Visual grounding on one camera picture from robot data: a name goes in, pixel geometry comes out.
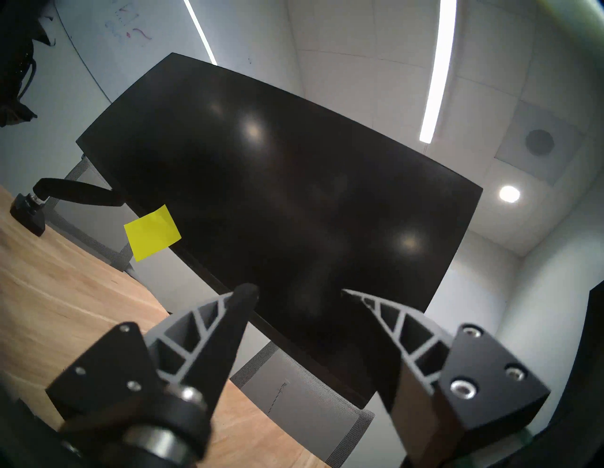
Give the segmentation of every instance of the black monitor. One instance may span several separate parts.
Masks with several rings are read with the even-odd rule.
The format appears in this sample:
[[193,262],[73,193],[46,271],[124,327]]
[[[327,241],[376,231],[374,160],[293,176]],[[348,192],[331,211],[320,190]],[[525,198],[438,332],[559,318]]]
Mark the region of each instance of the black monitor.
[[217,292],[260,288],[252,320],[358,406],[374,388],[336,319],[342,288],[425,311],[482,189],[374,130],[236,72],[171,54],[78,139]]

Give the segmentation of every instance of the ceiling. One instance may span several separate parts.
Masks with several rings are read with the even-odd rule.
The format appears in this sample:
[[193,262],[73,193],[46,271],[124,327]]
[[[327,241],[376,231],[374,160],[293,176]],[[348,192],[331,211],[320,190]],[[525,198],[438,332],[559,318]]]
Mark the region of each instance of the ceiling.
[[[434,139],[421,143],[438,5],[288,0],[305,97],[482,186],[469,228],[524,256],[602,168],[604,88],[533,1],[458,0],[452,77]],[[542,128],[555,142],[552,159],[522,144]],[[503,185],[520,190],[517,203],[499,199]]]

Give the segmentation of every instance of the gray fabric panel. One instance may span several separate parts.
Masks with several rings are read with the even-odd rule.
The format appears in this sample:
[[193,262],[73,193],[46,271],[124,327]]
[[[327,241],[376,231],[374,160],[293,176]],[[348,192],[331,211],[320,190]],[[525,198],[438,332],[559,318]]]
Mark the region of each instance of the gray fabric panel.
[[[97,171],[97,169],[90,163],[90,160],[85,156],[83,156],[82,160],[75,165],[75,167],[69,172],[69,174],[67,174],[67,177],[65,177],[65,179],[70,181],[77,181],[86,174],[86,171],[88,171],[88,169],[90,169],[92,173],[89,173],[88,176],[85,177],[86,183],[93,183],[94,185],[98,185],[99,187],[111,188],[109,184],[105,181],[105,179],[101,176],[101,174]],[[82,209],[85,209],[81,205],[72,204],[70,202],[65,202],[51,197],[48,199],[43,208],[46,222],[51,226],[57,228],[59,231],[62,231],[63,235],[70,236],[71,240],[76,240],[77,243],[80,244],[80,246],[83,245],[83,248],[89,253],[95,255],[98,258],[101,258],[102,260],[106,260],[115,269],[119,271],[124,271],[128,267],[132,259],[132,249],[130,248],[130,244],[126,242],[126,244],[121,248],[120,252],[117,252],[111,247],[106,246],[103,242],[100,242],[99,240],[93,238],[89,234],[85,233],[82,229],[76,227],[64,218],[64,216],[59,211],[65,211],[68,207],[72,207],[72,209],[75,210],[75,214],[72,214],[72,217],[75,216],[76,219],[80,220],[85,218],[85,216],[83,216],[83,213],[80,213],[80,216],[77,215],[77,210],[81,211]],[[94,207],[94,209],[118,210],[119,208]],[[103,214],[105,217],[109,216],[108,212],[100,212],[99,216],[101,214]],[[124,214],[119,213],[118,211],[116,211],[115,214],[117,219],[116,223],[120,223],[122,220],[119,220],[118,218],[123,217]],[[119,240],[114,240],[113,243],[117,244],[118,242]]]
[[120,260],[119,252],[116,252],[116,251],[110,249],[109,247],[101,244],[96,239],[93,239],[92,237],[90,237],[87,233],[76,228],[73,224],[66,221],[56,211],[52,210],[49,213],[44,213],[44,215],[46,217],[47,224],[57,226],[62,231],[65,231],[65,232],[69,233],[70,235],[74,236],[75,238],[79,239],[85,245],[94,249],[96,252],[101,254],[104,258],[109,260],[110,263],[121,263],[122,262]]
[[269,341],[246,365],[233,374],[231,382],[241,389],[254,376],[269,358],[277,351],[277,345]]
[[331,468],[340,468],[365,434],[369,424],[373,421],[373,417],[374,414],[371,411],[366,409],[361,410],[361,414],[356,420],[355,425],[352,426],[350,432],[346,434],[346,437],[342,439],[338,447],[329,455],[325,463]]
[[[97,176],[92,167],[85,170],[78,181],[96,187],[110,188]],[[100,207],[61,201],[54,210],[67,222],[116,252],[120,252],[128,242],[124,224],[137,219],[136,214],[127,205]]]
[[239,388],[259,409],[333,468],[344,463],[373,419],[272,342],[231,380],[245,382]]
[[134,254],[132,253],[132,248],[128,242],[120,251],[118,258],[111,262],[111,266],[118,271],[124,271],[130,265],[130,261],[132,260],[133,256]]

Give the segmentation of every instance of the wooden desk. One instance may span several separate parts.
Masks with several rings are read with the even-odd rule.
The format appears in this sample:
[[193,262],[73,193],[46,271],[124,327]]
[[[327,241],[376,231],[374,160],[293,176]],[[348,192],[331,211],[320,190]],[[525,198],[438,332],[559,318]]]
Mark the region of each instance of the wooden desk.
[[[92,343],[124,321],[143,332],[167,316],[153,295],[47,227],[36,237],[9,211],[0,187],[0,365],[5,384],[57,429],[45,388]],[[202,467],[329,468],[230,381],[220,397]]]

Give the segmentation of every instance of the black desk mount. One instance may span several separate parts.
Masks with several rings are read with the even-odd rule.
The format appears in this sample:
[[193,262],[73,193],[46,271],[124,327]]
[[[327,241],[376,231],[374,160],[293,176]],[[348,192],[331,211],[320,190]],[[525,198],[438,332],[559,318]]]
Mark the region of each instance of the black desk mount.
[[[175,468],[203,458],[258,294],[243,284],[144,336],[133,322],[116,325],[78,357],[47,388],[65,419],[52,432],[70,466]],[[441,468],[518,432],[550,393],[477,325],[463,324],[453,337],[401,304],[351,290],[342,300],[342,326],[405,447],[405,468]],[[44,441],[31,431],[25,437],[39,452]],[[51,448],[44,462],[66,466],[50,463],[58,461]]]
[[102,207],[120,207],[124,204],[123,197],[113,190],[97,187],[84,182],[66,179],[40,179],[30,194],[18,194],[10,205],[10,214],[40,237],[45,229],[42,208],[49,197],[82,205],[97,205]]

